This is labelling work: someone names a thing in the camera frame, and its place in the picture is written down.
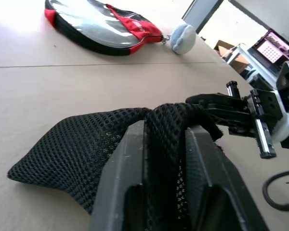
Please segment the red and black bag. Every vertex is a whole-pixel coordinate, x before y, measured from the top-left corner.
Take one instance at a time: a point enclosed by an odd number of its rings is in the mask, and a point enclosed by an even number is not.
[[[69,39],[101,54],[130,55],[163,39],[141,15],[95,0],[46,0],[45,15]]]

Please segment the table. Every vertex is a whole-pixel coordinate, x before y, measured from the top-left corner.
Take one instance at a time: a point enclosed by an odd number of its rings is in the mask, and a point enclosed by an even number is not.
[[[4,7],[7,3],[10,10]],[[141,13],[165,34],[182,23],[171,1],[108,3]],[[60,120],[124,107],[154,108],[194,94],[227,94],[230,80],[238,82],[241,95],[251,90],[200,38],[182,56],[162,44],[146,45],[127,57],[99,55],[56,32],[43,16],[43,5],[42,0],[0,2],[0,231],[87,230],[90,216],[67,194],[6,177]],[[289,231],[289,213],[272,209],[261,193],[269,176],[289,169],[289,150],[277,146],[278,158],[262,160],[254,139],[230,136],[222,129],[219,143],[241,172],[269,228]],[[273,196],[289,200],[284,182],[272,187]]]
[[[226,62],[231,64],[239,55],[242,55],[247,60],[247,62],[254,69],[256,69],[256,72],[254,72],[248,79],[246,79],[248,83],[253,80],[256,74],[260,74],[270,84],[270,86],[272,86],[273,89],[276,89],[277,77],[267,68],[265,68],[265,66],[262,65],[256,58],[251,56],[251,54],[248,52],[248,47],[245,44],[239,44],[236,46],[232,54],[226,59]]]

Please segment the wall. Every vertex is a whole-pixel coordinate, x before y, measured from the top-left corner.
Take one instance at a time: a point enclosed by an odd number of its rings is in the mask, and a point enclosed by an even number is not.
[[[267,30],[245,15],[228,1],[223,1],[211,19],[206,23],[200,36],[214,48],[218,40],[234,46],[245,43],[248,47],[254,45]]]
[[[235,0],[279,34],[289,38],[289,0]]]

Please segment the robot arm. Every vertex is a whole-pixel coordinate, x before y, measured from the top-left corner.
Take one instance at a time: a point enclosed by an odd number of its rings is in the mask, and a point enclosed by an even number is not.
[[[254,137],[261,158],[276,157],[274,142],[289,148],[289,63],[277,80],[276,91],[253,89],[241,98],[237,83],[227,84],[228,94],[202,94],[186,99],[212,116],[218,125],[228,126],[232,135]],[[94,201],[89,231],[147,230],[147,146],[146,122],[129,126],[105,165]],[[268,230],[236,167],[200,126],[185,131],[186,200],[192,231]],[[289,211],[268,196],[272,207]]]

